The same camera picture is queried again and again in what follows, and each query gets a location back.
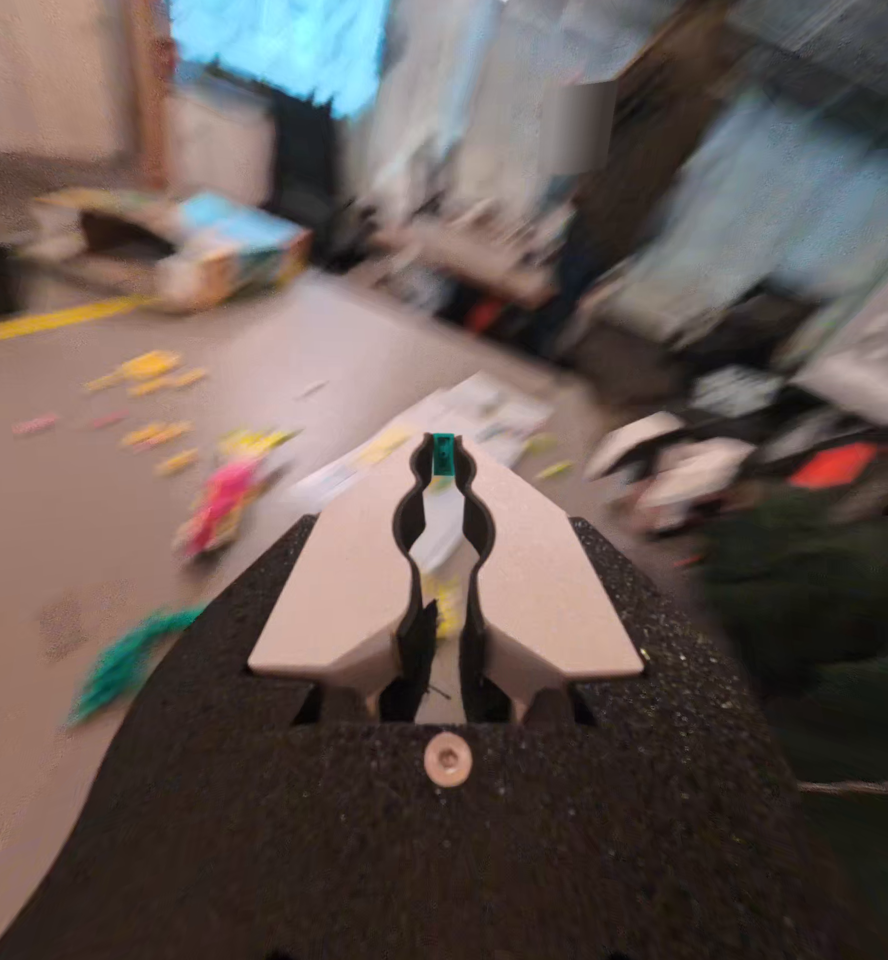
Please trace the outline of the lego instruction booklet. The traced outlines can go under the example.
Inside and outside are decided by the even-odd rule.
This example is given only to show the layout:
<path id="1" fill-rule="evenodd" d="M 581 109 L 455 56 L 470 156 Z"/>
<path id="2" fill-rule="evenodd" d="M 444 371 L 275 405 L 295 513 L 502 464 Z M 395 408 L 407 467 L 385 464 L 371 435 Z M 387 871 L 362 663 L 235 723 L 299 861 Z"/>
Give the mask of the lego instruction booklet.
<path id="1" fill-rule="evenodd" d="M 398 448 L 426 433 L 461 436 L 512 468 L 552 412 L 551 404 L 480 371 L 428 394 L 350 452 L 298 480 L 282 497 L 300 514 L 317 514 Z M 425 489 L 426 527 L 412 552 L 424 575 L 436 573 L 460 545 L 463 503 L 452 479 L 435 479 Z"/>

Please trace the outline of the lego set cardboard box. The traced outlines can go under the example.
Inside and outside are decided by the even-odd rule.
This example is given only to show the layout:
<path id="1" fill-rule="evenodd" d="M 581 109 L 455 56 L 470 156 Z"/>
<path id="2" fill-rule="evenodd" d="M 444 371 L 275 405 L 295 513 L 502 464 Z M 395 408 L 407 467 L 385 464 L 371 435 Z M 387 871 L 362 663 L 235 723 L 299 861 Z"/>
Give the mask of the lego set cardboard box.
<path id="1" fill-rule="evenodd" d="M 29 261 L 169 314 L 282 287 L 313 246 L 309 228 L 210 191 L 74 187 L 35 198 L 30 211 Z"/>

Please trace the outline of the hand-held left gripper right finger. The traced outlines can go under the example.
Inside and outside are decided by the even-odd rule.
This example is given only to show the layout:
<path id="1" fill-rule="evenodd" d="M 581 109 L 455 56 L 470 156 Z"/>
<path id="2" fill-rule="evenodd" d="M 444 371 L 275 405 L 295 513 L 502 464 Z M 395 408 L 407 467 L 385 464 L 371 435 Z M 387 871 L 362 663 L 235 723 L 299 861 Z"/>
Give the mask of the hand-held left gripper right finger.
<path id="1" fill-rule="evenodd" d="M 642 657 L 566 512 L 461 437 L 454 479 L 477 554 L 459 653 L 467 720 L 522 719 L 544 691 L 641 676 Z"/>

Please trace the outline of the pink lego bird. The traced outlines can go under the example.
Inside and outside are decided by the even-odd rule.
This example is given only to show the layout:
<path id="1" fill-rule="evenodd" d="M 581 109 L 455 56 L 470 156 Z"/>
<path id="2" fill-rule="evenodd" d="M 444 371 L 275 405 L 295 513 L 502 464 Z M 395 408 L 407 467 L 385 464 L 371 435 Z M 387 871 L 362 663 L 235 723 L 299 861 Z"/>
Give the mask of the pink lego bird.
<path id="1" fill-rule="evenodd" d="M 219 441 L 216 466 L 174 537 L 182 561 L 197 563 L 237 539 L 248 510 L 282 474 L 272 459 L 301 433 L 301 429 L 238 429 Z"/>

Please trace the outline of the scatter of yellow lego pieces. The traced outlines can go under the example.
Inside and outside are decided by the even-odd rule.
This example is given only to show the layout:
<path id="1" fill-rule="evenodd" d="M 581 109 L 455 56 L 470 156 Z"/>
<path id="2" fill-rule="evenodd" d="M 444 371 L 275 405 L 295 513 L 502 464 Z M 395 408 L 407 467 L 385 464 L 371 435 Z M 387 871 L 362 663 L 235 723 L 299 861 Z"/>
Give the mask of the scatter of yellow lego pieces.
<path id="1" fill-rule="evenodd" d="M 188 365 L 182 354 L 172 350 L 150 350 L 127 359 L 100 378 L 84 385 L 85 393 L 96 398 L 112 393 L 121 402 L 116 407 L 89 415 L 83 430 L 93 434 L 118 433 L 116 445 L 133 454 L 160 454 L 154 473 L 172 479 L 192 471 L 200 451 L 190 443 L 195 427 L 180 414 L 181 403 L 210 379 L 207 366 Z M 129 411 L 120 424 L 102 430 L 88 429 L 88 422 L 102 414 Z"/>

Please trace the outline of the yellow tape strip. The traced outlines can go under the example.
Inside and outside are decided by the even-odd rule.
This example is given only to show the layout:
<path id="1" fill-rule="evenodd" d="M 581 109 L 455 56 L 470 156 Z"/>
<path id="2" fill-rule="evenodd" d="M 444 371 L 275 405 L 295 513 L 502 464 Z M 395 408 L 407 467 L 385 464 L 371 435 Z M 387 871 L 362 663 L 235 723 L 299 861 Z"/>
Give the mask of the yellow tape strip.
<path id="1" fill-rule="evenodd" d="M 147 297 L 117 296 L 45 313 L 22 314 L 16 318 L 1 319 L 0 343 L 101 321 L 147 308 L 153 304 L 154 301 Z"/>

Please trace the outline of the teal lego branch structure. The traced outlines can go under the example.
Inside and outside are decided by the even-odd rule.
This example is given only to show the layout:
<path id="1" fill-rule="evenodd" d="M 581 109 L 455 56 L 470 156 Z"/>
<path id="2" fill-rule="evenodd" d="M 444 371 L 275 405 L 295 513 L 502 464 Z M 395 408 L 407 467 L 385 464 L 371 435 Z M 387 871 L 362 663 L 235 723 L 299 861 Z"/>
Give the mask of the teal lego branch structure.
<path id="1" fill-rule="evenodd" d="M 66 726 L 77 727 L 137 692 L 159 643 L 185 632 L 205 609 L 200 605 L 156 611 L 106 647 L 81 684 Z"/>

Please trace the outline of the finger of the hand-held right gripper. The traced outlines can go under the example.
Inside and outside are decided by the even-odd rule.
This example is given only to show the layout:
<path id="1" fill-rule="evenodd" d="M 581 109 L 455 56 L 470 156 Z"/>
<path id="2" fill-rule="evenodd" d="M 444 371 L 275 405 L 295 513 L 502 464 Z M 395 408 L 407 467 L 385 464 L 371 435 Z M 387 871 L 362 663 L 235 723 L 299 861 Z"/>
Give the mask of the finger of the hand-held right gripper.
<path id="1" fill-rule="evenodd" d="M 585 479 L 595 481 L 617 468 L 634 450 L 686 430 L 686 422 L 667 411 L 630 421 L 605 435 L 585 465 Z"/>
<path id="2" fill-rule="evenodd" d="M 635 522 L 648 535 L 680 531 L 696 507 L 720 498 L 756 450 L 754 444 L 726 437 L 666 449 L 635 502 Z"/>

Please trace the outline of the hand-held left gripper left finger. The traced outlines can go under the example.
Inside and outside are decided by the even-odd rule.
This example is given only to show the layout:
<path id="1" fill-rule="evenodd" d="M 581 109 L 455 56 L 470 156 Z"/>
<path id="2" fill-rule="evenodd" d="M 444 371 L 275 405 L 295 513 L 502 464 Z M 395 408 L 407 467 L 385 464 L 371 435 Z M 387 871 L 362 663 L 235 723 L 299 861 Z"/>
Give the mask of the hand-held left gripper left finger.
<path id="1" fill-rule="evenodd" d="M 436 649 L 411 549 L 426 528 L 433 439 L 414 436 L 317 516 L 249 654 L 258 676 L 351 690 L 390 722 L 412 722 Z"/>

